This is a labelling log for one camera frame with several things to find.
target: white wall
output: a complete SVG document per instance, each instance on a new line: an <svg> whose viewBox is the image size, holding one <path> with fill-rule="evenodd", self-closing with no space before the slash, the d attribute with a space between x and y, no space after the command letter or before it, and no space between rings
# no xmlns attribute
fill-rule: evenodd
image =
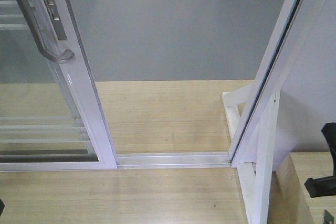
<svg viewBox="0 0 336 224"><path fill-rule="evenodd" d="M253 79L284 0L71 0L93 75Z"/></svg>

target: glass door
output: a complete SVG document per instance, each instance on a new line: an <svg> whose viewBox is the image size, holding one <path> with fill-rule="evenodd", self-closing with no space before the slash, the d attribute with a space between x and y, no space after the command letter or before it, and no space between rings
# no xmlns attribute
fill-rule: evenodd
<svg viewBox="0 0 336 224"><path fill-rule="evenodd" d="M69 0L0 0L0 170L116 168Z"/></svg>

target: metal door handle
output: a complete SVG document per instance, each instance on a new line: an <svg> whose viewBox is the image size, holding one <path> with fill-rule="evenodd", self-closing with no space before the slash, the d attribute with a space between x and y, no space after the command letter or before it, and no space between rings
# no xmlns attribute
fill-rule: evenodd
<svg viewBox="0 0 336 224"><path fill-rule="evenodd" d="M29 5L28 0L16 0L17 4L19 5L23 16L26 19L28 27L33 35L34 41L36 43L37 49L39 52L47 59L55 62L55 63L67 63L74 57L74 53L67 49L61 55L56 55L53 52L50 52L43 40L42 34L37 24L36 17Z"/></svg>

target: light wood floor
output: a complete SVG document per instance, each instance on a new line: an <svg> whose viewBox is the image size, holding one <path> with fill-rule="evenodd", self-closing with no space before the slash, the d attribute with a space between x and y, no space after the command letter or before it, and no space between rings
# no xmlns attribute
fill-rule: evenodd
<svg viewBox="0 0 336 224"><path fill-rule="evenodd" d="M246 223L231 168L1 173L6 224Z"/></svg>
<svg viewBox="0 0 336 224"><path fill-rule="evenodd" d="M205 152L229 146L221 93L250 82L97 86L119 153ZM272 188L269 223L286 223ZM232 168L1 173L0 198L8 224L247 223Z"/></svg>
<svg viewBox="0 0 336 224"><path fill-rule="evenodd" d="M251 80L97 82L117 153L229 147L222 93Z"/></svg>

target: aluminum frame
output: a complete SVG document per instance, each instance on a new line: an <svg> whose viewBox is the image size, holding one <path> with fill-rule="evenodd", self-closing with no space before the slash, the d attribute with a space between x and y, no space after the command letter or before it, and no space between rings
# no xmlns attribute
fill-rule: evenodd
<svg viewBox="0 0 336 224"><path fill-rule="evenodd" d="M57 41L59 50L70 49L75 57L59 65L96 151L97 162L1 163L1 171L117 169L112 144L96 86L79 36L69 0L55 0L68 40Z"/></svg>

